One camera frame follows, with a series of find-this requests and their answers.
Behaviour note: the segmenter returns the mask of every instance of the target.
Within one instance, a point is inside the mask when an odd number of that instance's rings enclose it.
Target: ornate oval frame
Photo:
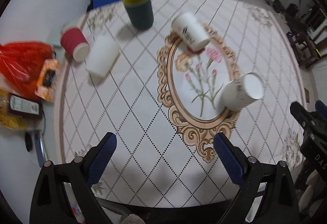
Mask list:
[[[214,45],[223,54],[230,76],[230,80],[239,78],[238,65],[235,53],[224,45],[223,38],[213,31],[208,25],[205,29],[209,33]],[[197,153],[207,163],[215,157],[215,150],[211,146],[214,136],[218,132],[223,132],[228,138],[231,129],[235,127],[238,113],[230,111],[226,107],[215,118],[211,120],[201,120],[192,116],[182,105],[176,94],[176,89],[172,78],[173,58],[175,51],[182,39],[174,32],[166,37],[165,46],[157,53],[159,64],[158,78],[158,101],[169,108],[168,118],[177,127],[177,133],[182,134],[184,143],[188,146],[196,146]]]

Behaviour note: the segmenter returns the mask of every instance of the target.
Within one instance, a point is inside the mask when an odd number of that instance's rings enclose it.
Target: pink flower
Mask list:
[[[207,48],[206,53],[209,59],[217,63],[220,63],[223,59],[223,56],[216,48]]]

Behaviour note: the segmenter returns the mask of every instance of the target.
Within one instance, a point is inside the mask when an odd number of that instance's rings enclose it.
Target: plastic bag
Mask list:
[[[52,47],[42,42],[14,42],[0,45],[0,72],[27,99],[38,99],[36,84]]]

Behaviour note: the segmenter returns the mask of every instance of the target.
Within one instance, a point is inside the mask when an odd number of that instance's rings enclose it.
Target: food package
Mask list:
[[[28,130],[28,120],[7,115],[8,96],[9,92],[0,89],[0,126],[13,130]]]
[[[34,94],[40,71],[46,59],[52,58],[52,47],[42,42],[13,42],[0,45],[0,73],[26,99]]]
[[[60,64],[55,59],[47,59],[36,84],[35,95],[54,101]]]

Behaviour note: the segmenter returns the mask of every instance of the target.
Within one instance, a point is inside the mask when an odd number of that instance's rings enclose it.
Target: blue gripper pad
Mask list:
[[[87,185],[91,187],[93,184],[99,182],[109,160],[116,150],[117,138],[116,135],[111,133],[111,136],[107,139],[107,142],[98,152],[97,156],[89,166]]]
[[[316,101],[315,108],[316,108],[316,111],[319,112],[323,116],[325,121],[327,121],[327,107],[325,106],[325,104],[323,104],[323,102],[321,100],[318,100],[318,101]]]
[[[221,162],[223,163],[225,170],[227,171],[230,179],[234,184],[237,184],[240,186],[240,188],[243,186],[244,179],[243,179],[243,168],[232,153],[232,151],[229,149],[227,144],[223,141],[223,139],[220,137],[220,134],[218,133],[214,137],[214,148],[215,151],[218,154],[218,157],[220,158]]]

